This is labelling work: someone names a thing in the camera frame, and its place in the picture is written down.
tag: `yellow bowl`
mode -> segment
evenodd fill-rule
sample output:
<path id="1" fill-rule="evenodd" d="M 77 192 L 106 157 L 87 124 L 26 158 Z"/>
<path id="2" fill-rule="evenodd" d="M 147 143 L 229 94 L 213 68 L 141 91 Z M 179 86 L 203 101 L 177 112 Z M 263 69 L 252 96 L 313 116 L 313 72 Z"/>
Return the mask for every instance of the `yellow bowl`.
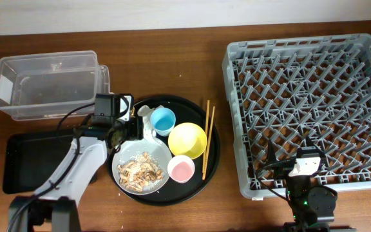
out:
<path id="1" fill-rule="evenodd" d="M 168 137 L 168 147 L 174 155 L 186 155 L 195 159 L 207 146 L 207 136 L 198 125 L 190 122 L 174 127 Z"/>

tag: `white wall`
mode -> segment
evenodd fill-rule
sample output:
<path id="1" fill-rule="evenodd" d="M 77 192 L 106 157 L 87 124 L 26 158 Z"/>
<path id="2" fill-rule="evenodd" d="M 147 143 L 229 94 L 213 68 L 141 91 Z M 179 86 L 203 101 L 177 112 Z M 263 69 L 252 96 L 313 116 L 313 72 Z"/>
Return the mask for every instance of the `white wall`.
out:
<path id="1" fill-rule="evenodd" d="M 0 35 L 371 19 L 371 0 L 0 0 Z"/>

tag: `pink liquid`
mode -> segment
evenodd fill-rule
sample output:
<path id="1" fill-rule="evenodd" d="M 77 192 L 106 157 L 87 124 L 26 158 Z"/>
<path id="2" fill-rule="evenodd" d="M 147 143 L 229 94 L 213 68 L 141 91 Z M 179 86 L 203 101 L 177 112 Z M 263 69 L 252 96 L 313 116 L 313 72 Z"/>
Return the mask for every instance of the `pink liquid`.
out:
<path id="1" fill-rule="evenodd" d="M 177 164 L 171 172 L 171 176 L 177 181 L 185 181 L 190 178 L 192 174 L 193 170 L 186 162 Z"/>

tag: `white plate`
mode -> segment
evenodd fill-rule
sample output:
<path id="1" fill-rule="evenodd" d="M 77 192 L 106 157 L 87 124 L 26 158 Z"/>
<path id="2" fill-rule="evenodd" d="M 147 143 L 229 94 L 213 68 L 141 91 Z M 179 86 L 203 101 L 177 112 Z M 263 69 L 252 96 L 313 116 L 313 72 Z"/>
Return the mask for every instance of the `white plate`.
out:
<path id="1" fill-rule="evenodd" d="M 120 175 L 117 171 L 118 165 L 124 165 L 128 161 L 133 160 L 134 156 L 148 152 L 149 155 L 158 163 L 158 167 L 163 171 L 162 180 L 159 180 L 156 184 L 150 184 L 144 186 L 141 193 L 125 188 L 120 185 Z M 168 162 L 171 160 L 170 149 L 161 140 L 154 138 L 154 140 L 137 140 L 137 141 L 126 141 L 121 145 L 121 149 L 114 155 L 113 162 L 111 163 L 111 170 L 115 182 L 128 193 L 136 195 L 146 195 L 159 190 L 168 180 L 169 175 L 167 173 Z"/>

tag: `gray dish rack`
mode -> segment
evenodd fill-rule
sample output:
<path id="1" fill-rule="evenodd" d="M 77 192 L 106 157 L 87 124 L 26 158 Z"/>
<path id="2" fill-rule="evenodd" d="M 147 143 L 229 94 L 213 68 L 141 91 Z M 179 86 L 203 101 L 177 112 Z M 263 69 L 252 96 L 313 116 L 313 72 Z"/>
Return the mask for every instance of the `gray dish rack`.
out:
<path id="1" fill-rule="evenodd" d="M 313 183 L 371 189 L 371 35 L 231 43 L 222 67 L 244 197 L 274 196 L 254 177 L 269 139 L 286 159 L 307 135 L 329 163 Z M 259 178 L 284 194 L 270 171 Z"/>

